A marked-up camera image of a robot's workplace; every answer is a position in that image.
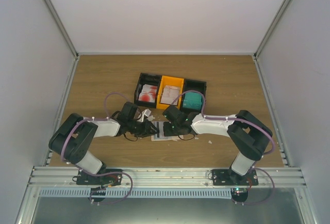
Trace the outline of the beige card holder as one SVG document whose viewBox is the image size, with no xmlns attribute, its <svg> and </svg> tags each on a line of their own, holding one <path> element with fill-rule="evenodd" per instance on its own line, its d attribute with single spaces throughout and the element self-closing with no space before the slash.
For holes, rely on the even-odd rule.
<svg viewBox="0 0 330 224">
<path fill-rule="evenodd" d="M 159 133 L 151 136 L 151 141 L 179 140 L 178 136 L 165 136 L 164 121 L 153 121 L 152 124 L 159 129 Z"/>
</svg>

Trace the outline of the white patterned credit card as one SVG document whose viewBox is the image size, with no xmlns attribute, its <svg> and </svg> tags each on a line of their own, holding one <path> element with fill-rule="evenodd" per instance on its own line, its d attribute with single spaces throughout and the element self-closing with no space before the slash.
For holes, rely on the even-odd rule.
<svg viewBox="0 0 330 224">
<path fill-rule="evenodd" d="M 165 140 L 163 125 L 164 121 L 153 121 L 153 124 L 159 128 L 159 133 L 151 137 L 151 141 L 163 141 Z"/>
</svg>

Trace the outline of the black bin with red cards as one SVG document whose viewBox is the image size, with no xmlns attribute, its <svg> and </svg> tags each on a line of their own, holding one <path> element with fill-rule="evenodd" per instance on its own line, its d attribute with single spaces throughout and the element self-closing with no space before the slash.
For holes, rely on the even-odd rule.
<svg viewBox="0 0 330 224">
<path fill-rule="evenodd" d="M 156 108 L 161 75 L 141 73 L 136 85 L 134 103 L 138 106 Z"/>
</svg>

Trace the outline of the black bin with teal cards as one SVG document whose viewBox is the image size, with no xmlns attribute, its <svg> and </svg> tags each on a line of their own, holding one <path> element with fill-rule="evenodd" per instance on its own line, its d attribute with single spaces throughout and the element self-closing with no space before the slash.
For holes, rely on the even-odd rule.
<svg viewBox="0 0 330 224">
<path fill-rule="evenodd" d="M 204 81 L 197 81 L 192 79 L 185 79 L 183 92 L 193 90 L 198 91 L 203 96 L 206 95 L 207 83 Z M 187 92 L 181 98 L 180 110 L 186 114 L 191 112 L 201 112 L 203 106 L 203 97 L 196 92 Z"/>
</svg>

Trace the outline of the yellow bin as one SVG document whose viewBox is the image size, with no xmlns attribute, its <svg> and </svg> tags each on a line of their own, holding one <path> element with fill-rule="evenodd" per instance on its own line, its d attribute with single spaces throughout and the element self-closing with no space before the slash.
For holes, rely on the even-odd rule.
<svg viewBox="0 0 330 224">
<path fill-rule="evenodd" d="M 172 103 L 179 108 L 181 97 L 176 99 L 182 92 L 184 79 L 179 77 L 171 77 L 163 75 L 161 78 L 159 91 L 157 94 L 157 109 L 166 109 Z"/>
</svg>

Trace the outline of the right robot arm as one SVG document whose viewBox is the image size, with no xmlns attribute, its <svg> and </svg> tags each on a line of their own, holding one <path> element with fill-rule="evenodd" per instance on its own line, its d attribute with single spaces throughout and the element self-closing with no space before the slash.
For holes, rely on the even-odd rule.
<svg viewBox="0 0 330 224">
<path fill-rule="evenodd" d="M 213 134 L 229 137 L 239 150 L 226 173 L 234 185 L 246 181 L 254 164 L 274 150 L 271 130 L 247 110 L 230 116 L 210 116 L 186 114 L 171 105 L 164 110 L 163 116 L 167 119 L 163 125 L 165 136 Z"/>
</svg>

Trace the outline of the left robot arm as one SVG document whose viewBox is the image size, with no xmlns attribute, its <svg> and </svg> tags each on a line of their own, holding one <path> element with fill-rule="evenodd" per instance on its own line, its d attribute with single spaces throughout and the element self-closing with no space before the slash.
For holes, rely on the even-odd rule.
<svg viewBox="0 0 330 224">
<path fill-rule="evenodd" d="M 159 129 L 147 119 L 151 111 L 146 109 L 135 117 L 137 110 L 136 104 L 126 102 L 121 111 L 104 119 L 72 113 L 51 137 L 48 147 L 63 161 L 84 170 L 93 184 L 100 185 L 106 180 L 106 171 L 102 169 L 104 163 L 89 151 L 94 138 L 119 137 L 127 132 L 135 138 L 144 138 L 159 133 Z"/>
</svg>

